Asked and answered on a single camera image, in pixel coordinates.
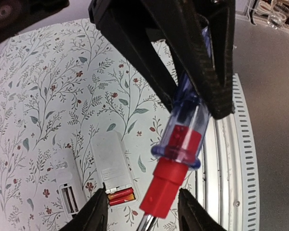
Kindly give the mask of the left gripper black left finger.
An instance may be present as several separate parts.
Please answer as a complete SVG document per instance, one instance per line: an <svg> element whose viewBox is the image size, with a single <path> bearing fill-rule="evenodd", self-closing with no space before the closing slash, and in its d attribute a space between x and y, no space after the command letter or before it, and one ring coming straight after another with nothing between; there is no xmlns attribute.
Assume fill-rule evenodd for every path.
<svg viewBox="0 0 289 231"><path fill-rule="evenodd" d="M98 189L77 215L61 231L106 231L108 197L105 189Z"/></svg>

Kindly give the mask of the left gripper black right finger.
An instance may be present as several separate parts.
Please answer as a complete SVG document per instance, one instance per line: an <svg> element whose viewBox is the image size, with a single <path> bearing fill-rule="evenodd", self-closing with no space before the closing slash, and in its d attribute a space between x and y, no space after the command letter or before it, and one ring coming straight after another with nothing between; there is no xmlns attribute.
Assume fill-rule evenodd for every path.
<svg viewBox="0 0 289 231"><path fill-rule="evenodd" d="M180 231L225 231L187 189L179 190L178 221Z"/></svg>

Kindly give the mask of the small white remote control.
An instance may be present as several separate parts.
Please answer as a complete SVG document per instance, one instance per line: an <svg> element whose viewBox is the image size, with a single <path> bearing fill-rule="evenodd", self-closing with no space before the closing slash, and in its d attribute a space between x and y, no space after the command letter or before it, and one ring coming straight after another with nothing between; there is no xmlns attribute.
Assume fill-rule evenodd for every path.
<svg viewBox="0 0 289 231"><path fill-rule="evenodd" d="M71 149L60 149L53 154L53 169L63 209L67 220L70 221L86 204L86 197Z"/></svg>

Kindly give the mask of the red blue screwdriver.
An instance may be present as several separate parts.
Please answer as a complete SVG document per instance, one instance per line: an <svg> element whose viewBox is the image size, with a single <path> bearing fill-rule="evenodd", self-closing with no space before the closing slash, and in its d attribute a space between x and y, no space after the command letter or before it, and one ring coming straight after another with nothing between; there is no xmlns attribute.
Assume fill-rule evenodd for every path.
<svg viewBox="0 0 289 231"><path fill-rule="evenodd" d="M187 171L201 165L198 155L211 114L186 72L178 81L173 102L161 141L151 149L158 163L140 205L144 216L139 231L149 231L157 218L166 218Z"/></svg>

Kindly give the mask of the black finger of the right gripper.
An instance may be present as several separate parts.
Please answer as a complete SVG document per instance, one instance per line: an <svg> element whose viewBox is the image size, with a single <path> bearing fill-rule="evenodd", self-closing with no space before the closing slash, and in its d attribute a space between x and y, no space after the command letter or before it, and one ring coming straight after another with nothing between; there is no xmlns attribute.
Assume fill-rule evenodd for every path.
<svg viewBox="0 0 289 231"><path fill-rule="evenodd" d="M144 0L211 115L232 112L234 0Z"/></svg>
<svg viewBox="0 0 289 231"><path fill-rule="evenodd" d="M152 46L163 38L140 0L93 0L90 21L145 78L167 110L172 110L175 81Z"/></svg>

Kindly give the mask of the red orange battery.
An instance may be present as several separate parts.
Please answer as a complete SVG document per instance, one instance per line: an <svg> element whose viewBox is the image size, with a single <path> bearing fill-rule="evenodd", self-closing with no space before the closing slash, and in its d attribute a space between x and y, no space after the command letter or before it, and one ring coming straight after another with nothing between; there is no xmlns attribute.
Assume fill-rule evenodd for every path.
<svg viewBox="0 0 289 231"><path fill-rule="evenodd" d="M133 189L132 188L127 188L127 189L124 189L124 190L117 191L115 193L108 194L108 199L109 200L114 200L114 199L121 198L121 197L130 195L130 194L133 194Z"/></svg>
<svg viewBox="0 0 289 231"><path fill-rule="evenodd" d="M133 194L130 194L121 198L115 198L113 200L110 200L109 205L115 206L115 205L123 204L129 201L133 201L133 200L135 200L135 197L133 196Z"/></svg>

